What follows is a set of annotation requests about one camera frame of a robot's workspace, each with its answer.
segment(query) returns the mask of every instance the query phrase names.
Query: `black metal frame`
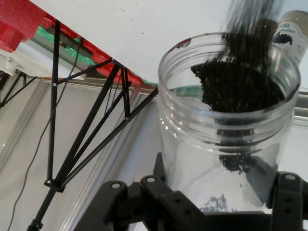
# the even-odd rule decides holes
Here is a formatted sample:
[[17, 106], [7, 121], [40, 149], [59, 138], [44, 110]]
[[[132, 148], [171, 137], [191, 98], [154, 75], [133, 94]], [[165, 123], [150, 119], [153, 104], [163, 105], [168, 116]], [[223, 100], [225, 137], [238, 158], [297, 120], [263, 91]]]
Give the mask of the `black metal frame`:
[[[62, 80], [58, 80], [58, 60], [59, 60], [59, 41], [60, 41], [60, 22], [56, 21], [55, 24], [55, 40], [54, 40], [54, 52], [53, 52], [53, 69], [52, 69], [52, 89], [51, 89], [51, 121], [50, 121], [50, 145], [49, 145], [49, 156], [48, 156], [48, 171], [47, 171], [47, 179], [45, 181], [45, 185], [50, 187], [49, 192], [47, 193], [35, 219], [32, 221], [31, 225], [28, 227], [29, 231], [38, 231], [42, 228], [42, 219], [54, 197], [56, 192], [63, 192], [66, 184], [78, 173], [82, 170], [82, 168], [95, 156], [97, 155], [108, 142], [112, 140], [158, 93], [157, 88], [153, 90], [151, 94], [149, 94], [132, 112], [130, 112], [129, 105], [129, 91], [128, 88], [131, 83], [128, 81], [128, 71], [127, 68], [118, 63], [113, 59], [106, 60], [100, 64], [96, 64], [91, 66], [83, 71], [80, 71], [70, 77], [67, 77]], [[93, 104], [82, 128], [80, 129], [70, 151], [68, 152], [58, 174], [53, 179], [52, 178], [52, 166], [53, 166], [53, 147], [54, 147], [54, 130], [55, 130], [55, 110], [56, 110], [56, 96], [57, 96], [57, 86], [64, 82], [67, 82], [77, 76], [88, 73], [100, 66], [113, 62], [115, 65], [111, 70], [104, 86], [101, 89], [96, 101]], [[85, 141], [83, 146], [79, 149], [86, 133], [88, 132], [103, 100], [105, 99], [109, 89], [111, 89], [113, 81], [118, 73], [121, 70], [122, 77], [122, 91], [117, 96], [117, 98], [112, 101], [108, 110], [106, 110], [105, 115], [90, 134], [88, 139]], [[102, 127], [106, 119], [109, 117], [115, 106], [123, 97], [124, 99], [124, 111], [125, 111], [125, 119], [77, 166], [73, 169], [78, 159], [85, 152], [86, 148], [93, 140], [99, 129]]]
[[[14, 95], [12, 95], [10, 98], [10, 94], [11, 92], [14, 90], [14, 88], [16, 87], [19, 79], [23, 77], [24, 78], [24, 86], [22, 88], [20, 88]], [[7, 104], [11, 99], [13, 99], [17, 94], [19, 94], [23, 89], [25, 89], [30, 83], [32, 83], [36, 78], [38, 77], [33, 77], [29, 82], [26, 82], [26, 74], [24, 72], [20, 72], [19, 75], [17, 76], [17, 78], [15, 79], [14, 83], [11, 85], [10, 89], [8, 90], [8, 92], [6, 93], [6, 95], [4, 96], [2, 102], [0, 102], [0, 109], [2, 107], [5, 106], [5, 104]]]
[[308, 183], [294, 173], [279, 173], [272, 189], [272, 214], [262, 212], [202, 213], [183, 193], [165, 183], [162, 155], [154, 174], [129, 187], [104, 183], [75, 231], [126, 231], [143, 222], [149, 231], [302, 231], [308, 219]]

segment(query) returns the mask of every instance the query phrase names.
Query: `green strip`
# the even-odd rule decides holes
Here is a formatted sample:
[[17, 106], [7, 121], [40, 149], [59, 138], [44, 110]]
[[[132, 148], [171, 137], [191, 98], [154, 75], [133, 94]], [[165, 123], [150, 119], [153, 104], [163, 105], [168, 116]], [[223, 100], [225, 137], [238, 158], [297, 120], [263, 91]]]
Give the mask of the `green strip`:
[[[37, 29], [37, 31], [36, 31], [36, 33], [38, 33], [39, 35], [43, 36], [43, 37], [44, 37], [45, 39], [47, 39], [48, 41], [54, 43], [54, 36], [53, 36], [51, 33], [49, 33], [44, 27], [39, 26], [38, 29]], [[74, 50], [73, 48], [69, 47], [69, 46], [66, 46], [66, 51], [67, 51], [70, 55], [72, 55], [72, 56], [74, 56], [74, 57], [76, 57], [76, 55], [77, 55], [77, 51]], [[95, 62], [94, 60], [92, 60], [92, 59], [89, 58], [89, 57], [83, 56], [83, 55], [81, 55], [81, 54], [78, 55], [78, 59], [79, 59], [81, 62], [83, 62], [83, 63], [85, 63], [85, 64], [87, 64], [87, 65], [95, 65], [95, 64], [96, 64], [96, 62]], [[142, 80], [143, 80], [145, 83], [147, 83], [147, 84], [151, 84], [151, 85], [153, 85], [153, 86], [157, 86], [157, 84], [151, 83], [151, 82], [149, 82], [149, 81], [147, 81], [147, 80], [145, 80], [145, 79], [143, 79], [143, 78], [142, 78]]]

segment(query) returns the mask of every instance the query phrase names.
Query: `black metal rod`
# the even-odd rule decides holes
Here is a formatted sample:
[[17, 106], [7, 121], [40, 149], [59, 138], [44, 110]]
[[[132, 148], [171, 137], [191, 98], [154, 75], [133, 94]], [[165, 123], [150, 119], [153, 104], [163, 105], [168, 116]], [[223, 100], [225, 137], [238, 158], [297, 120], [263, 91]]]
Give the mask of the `black metal rod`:
[[99, 63], [99, 64], [90, 66], [89, 68], [84, 69], [84, 70], [82, 70], [82, 71], [80, 71], [80, 72], [78, 72], [78, 73], [76, 73], [76, 74], [73, 74], [73, 75], [71, 75], [70, 77], [67, 77], [67, 78], [64, 78], [64, 79], [59, 80], [59, 81], [58, 81], [58, 85], [61, 84], [61, 83], [65, 83], [66, 81], [69, 81], [69, 80], [71, 80], [71, 79], [73, 79], [73, 78], [76, 78], [76, 77], [78, 77], [78, 76], [80, 76], [80, 75], [86, 74], [86, 73], [88, 73], [88, 72], [90, 72], [90, 71], [93, 71], [93, 70], [95, 70], [96, 68], [99, 68], [99, 67], [104, 66], [104, 65], [106, 65], [106, 64], [108, 64], [108, 63], [111, 63], [111, 62], [112, 62], [112, 58], [110, 58], [110, 59], [108, 59], [108, 60], [106, 60], [106, 61], [104, 61], [104, 62], [101, 62], [101, 63]]
[[130, 105], [129, 105], [129, 86], [128, 86], [128, 74], [127, 68], [124, 69], [125, 73], [125, 87], [126, 87], [126, 106], [127, 106], [127, 114], [130, 114]]
[[110, 105], [110, 108], [107, 110], [107, 112], [104, 114], [104, 116], [102, 117], [102, 119], [100, 120], [100, 122], [98, 123], [98, 125], [95, 127], [95, 129], [93, 130], [93, 132], [90, 134], [90, 136], [87, 138], [86, 142], [82, 145], [82, 147], [79, 149], [79, 151], [77, 152], [77, 154], [75, 155], [70, 169], [72, 170], [72, 168], [74, 167], [74, 165], [77, 163], [77, 161], [79, 160], [79, 158], [82, 156], [82, 154], [85, 152], [86, 148], [89, 146], [89, 144], [91, 143], [91, 141], [94, 139], [94, 137], [96, 136], [96, 134], [99, 132], [99, 130], [101, 129], [101, 127], [103, 126], [103, 124], [105, 123], [106, 119], [109, 117], [109, 115], [111, 114], [111, 112], [114, 110], [114, 108], [116, 107], [116, 105], [118, 104], [118, 102], [121, 100], [121, 98], [123, 97], [124, 94], [124, 90], [121, 90], [120, 94], [116, 97], [115, 101]]
[[24, 86], [27, 84], [27, 75], [24, 75]]
[[4, 104], [8, 103], [12, 98], [14, 98], [18, 93], [20, 93], [23, 89], [26, 88], [26, 86], [28, 86], [30, 83], [32, 83], [36, 78], [38, 77], [34, 77], [32, 78], [29, 82], [27, 82], [22, 88], [20, 88], [14, 95], [12, 95], [7, 101], [4, 102]]
[[158, 93], [155, 88], [130, 114], [128, 119], [122, 121], [65, 179], [62, 186], [68, 184], [74, 176], [80, 172], [84, 166], [90, 162]]
[[116, 87], [115, 87], [115, 93], [114, 93], [114, 96], [113, 96], [113, 98], [112, 98], [112, 103], [114, 102], [114, 100], [115, 100], [115, 95], [116, 95], [116, 91], [117, 91], [117, 88], [118, 88], [118, 86], [119, 86], [119, 80], [118, 80], [118, 82], [117, 82], [117, 84], [116, 84]]
[[9, 89], [9, 91], [6, 93], [6, 95], [4, 96], [2, 102], [0, 103], [0, 108], [2, 108], [5, 105], [6, 100], [8, 99], [8, 97], [10, 96], [11, 92], [13, 91], [13, 89], [15, 88], [15, 86], [17, 85], [20, 77], [23, 75], [23, 72], [20, 72], [18, 77], [15, 79], [14, 83], [12, 84], [11, 88]]
[[[122, 89], [124, 89], [126, 91], [124, 67], [121, 68], [121, 79], [122, 79]], [[129, 105], [127, 104], [127, 95], [126, 95], [126, 93], [123, 96], [123, 101], [124, 101], [124, 114], [125, 114], [125, 118], [128, 118], [129, 117], [129, 114], [128, 114], [128, 107], [129, 107]]]
[[107, 108], [108, 108], [108, 104], [109, 104], [109, 100], [110, 100], [110, 95], [111, 95], [111, 90], [112, 90], [112, 85], [111, 85], [111, 88], [110, 88], [110, 90], [109, 90], [108, 100], [107, 100], [107, 104], [106, 104], [106, 108], [105, 108], [105, 112], [104, 112], [104, 113], [107, 112]]
[[50, 107], [50, 126], [49, 126], [49, 152], [47, 165], [47, 180], [52, 179], [53, 168], [53, 151], [54, 151], [54, 135], [56, 128], [56, 105], [57, 105], [57, 83], [58, 83], [58, 68], [59, 68], [59, 47], [60, 47], [60, 26], [61, 23], [56, 20], [54, 42], [53, 42], [53, 63], [51, 77], [51, 107]]
[[39, 211], [38, 211], [38, 213], [37, 213], [37, 215], [34, 219], [37, 223], [42, 222], [42, 219], [43, 219], [43, 217], [44, 217], [44, 215], [45, 215], [45, 213], [46, 213], [55, 193], [56, 193], [56, 190], [54, 188], [49, 189], [49, 191], [48, 191], [48, 193], [47, 193], [47, 195], [46, 195], [46, 197], [45, 197], [45, 199], [44, 199], [41, 207], [39, 208]]
[[[75, 155], [75, 153], [77, 152], [82, 140], [84, 139], [97, 111], [99, 110], [109, 88], [111, 87], [112, 83], [113, 83], [113, 80], [114, 78], [116, 77], [116, 74], [117, 72], [119, 71], [120, 69], [120, 66], [118, 64], [115, 64], [115, 66], [113, 67], [112, 71], [110, 72], [109, 74], [109, 77], [108, 79], [106, 80], [100, 94], [98, 95], [92, 109], [90, 110], [90, 113], [88, 114], [86, 120], [85, 120], [85, 123], [83, 124], [82, 128], [80, 129], [69, 153], [67, 154], [54, 182], [57, 183], [57, 182], [61, 182], [61, 180], [63, 178], [66, 177], [66, 172], [70, 166], [70, 163]], [[37, 224], [40, 224], [54, 195], [56, 193], [56, 190], [54, 188], [50, 188], [49, 191], [48, 191], [48, 194], [46, 195], [37, 215], [36, 215], [36, 218], [35, 218], [35, 222]]]
[[0, 71], [0, 91], [3, 89], [4, 84], [6, 83], [6, 81], [9, 79], [9, 74], [7, 73], [3, 73], [2, 71]]
[[63, 178], [65, 178], [67, 176], [67, 174], [69, 173], [69, 167], [70, 167], [70, 164], [78, 150], [78, 148], [80, 147], [84, 137], [86, 136], [91, 124], [92, 124], [92, 121], [93, 119], [95, 118], [98, 110], [100, 109], [101, 107], [101, 104], [106, 96], [106, 94], [108, 93], [108, 90], [109, 88], [111, 87], [115, 77], [116, 77], [116, 74], [118, 73], [120, 69], [120, 65], [119, 64], [115, 64], [114, 67], [112, 68], [110, 74], [109, 74], [109, 77], [107, 78], [105, 84], [103, 85], [102, 87], [102, 90], [100, 92], [100, 94], [98, 95], [96, 101], [94, 102], [83, 126], [81, 127], [70, 151], [68, 152], [58, 174], [57, 174], [57, 177], [55, 179], [56, 182], [61, 182]]

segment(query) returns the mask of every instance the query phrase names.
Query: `screw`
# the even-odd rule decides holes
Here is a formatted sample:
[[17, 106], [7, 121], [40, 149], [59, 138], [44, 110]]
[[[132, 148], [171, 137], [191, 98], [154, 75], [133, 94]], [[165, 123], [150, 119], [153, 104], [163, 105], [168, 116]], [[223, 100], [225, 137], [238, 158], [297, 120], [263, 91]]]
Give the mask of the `screw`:
[[121, 185], [119, 183], [114, 183], [111, 185], [112, 188], [116, 189], [118, 187], [120, 187]]
[[295, 176], [293, 176], [293, 175], [286, 175], [285, 178], [287, 180], [295, 180]]
[[155, 181], [155, 178], [153, 177], [149, 177], [148, 179], [146, 179], [147, 182], [154, 182]]

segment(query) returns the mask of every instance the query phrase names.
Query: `clear plastic jar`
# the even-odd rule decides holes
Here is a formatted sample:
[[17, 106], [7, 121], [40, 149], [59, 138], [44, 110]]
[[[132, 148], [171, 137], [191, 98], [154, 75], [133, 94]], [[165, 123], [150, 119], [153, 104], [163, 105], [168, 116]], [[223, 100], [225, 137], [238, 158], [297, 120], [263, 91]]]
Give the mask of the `clear plastic jar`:
[[160, 63], [157, 105], [167, 184], [204, 212], [263, 210], [293, 121], [300, 74], [272, 46], [270, 71], [285, 99], [250, 113], [211, 111], [191, 67], [223, 48], [220, 33], [205, 34], [177, 44]]

